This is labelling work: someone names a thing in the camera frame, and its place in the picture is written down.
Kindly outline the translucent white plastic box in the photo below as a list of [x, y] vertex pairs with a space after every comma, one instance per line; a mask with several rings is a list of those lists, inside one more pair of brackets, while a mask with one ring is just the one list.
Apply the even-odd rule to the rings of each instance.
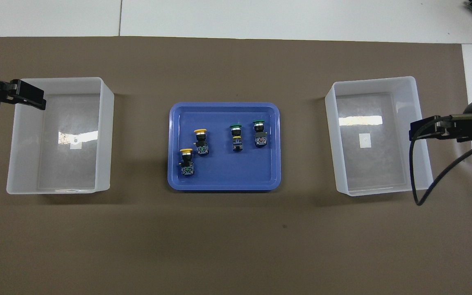
[[[412, 76], [334, 82], [325, 97], [336, 189], [348, 196], [408, 192], [408, 132], [422, 119]], [[372, 147], [361, 149], [359, 133]]]
[[[44, 111], [15, 106], [6, 191], [95, 193], [110, 188], [114, 93], [99, 77], [27, 78]], [[71, 138], [82, 149], [71, 150]]]

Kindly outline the brown table mat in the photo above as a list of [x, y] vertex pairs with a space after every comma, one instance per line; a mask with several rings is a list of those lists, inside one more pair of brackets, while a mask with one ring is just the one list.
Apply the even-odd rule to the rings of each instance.
[[[332, 84], [408, 75], [424, 116], [467, 106], [455, 44], [0, 37], [1, 80], [100, 77], [115, 94], [111, 186], [92, 194], [8, 194], [1, 106], [0, 295], [472, 295], [470, 159], [422, 206], [336, 191]], [[189, 101], [277, 105], [279, 187], [169, 187], [169, 110]]]

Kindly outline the yellow push button switch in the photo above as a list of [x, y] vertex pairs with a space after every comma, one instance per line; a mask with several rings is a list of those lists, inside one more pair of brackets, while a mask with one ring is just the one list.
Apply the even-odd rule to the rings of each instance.
[[179, 150], [182, 157], [182, 162], [179, 163], [181, 168], [181, 173], [183, 176], [191, 176], [195, 174], [192, 149], [180, 149]]
[[194, 143], [195, 149], [198, 155], [208, 155], [209, 154], [209, 144], [206, 142], [207, 138], [207, 129], [195, 129], [196, 142]]

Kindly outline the green push button switch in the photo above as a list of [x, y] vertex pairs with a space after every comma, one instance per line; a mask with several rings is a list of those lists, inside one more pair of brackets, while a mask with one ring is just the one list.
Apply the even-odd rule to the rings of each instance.
[[257, 148], [262, 148], [267, 145], [267, 135], [265, 131], [265, 121], [264, 120], [255, 120], [253, 121], [254, 134], [254, 143]]
[[240, 124], [230, 125], [229, 128], [230, 128], [230, 132], [232, 136], [233, 151], [236, 151], [236, 152], [242, 151], [243, 150], [243, 140], [241, 136], [242, 125]]

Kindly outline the blue plastic tray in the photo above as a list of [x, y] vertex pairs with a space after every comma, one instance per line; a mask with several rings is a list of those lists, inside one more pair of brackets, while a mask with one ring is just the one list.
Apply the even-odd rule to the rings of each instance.
[[[254, 143], [253, 121], [264, 120], [266, 146]], [[230, 125], [242, 125], [233, 151]], [[207, 129], [208, 155], [198, 155], [195, 129]], [[180, 149], [192, 149], [195, 174], [183, 176]], [[167, 179], [181, 191], [270, 191], [281, 183], [280, 111], [270, 102], [179, 102], [169, 112]]]

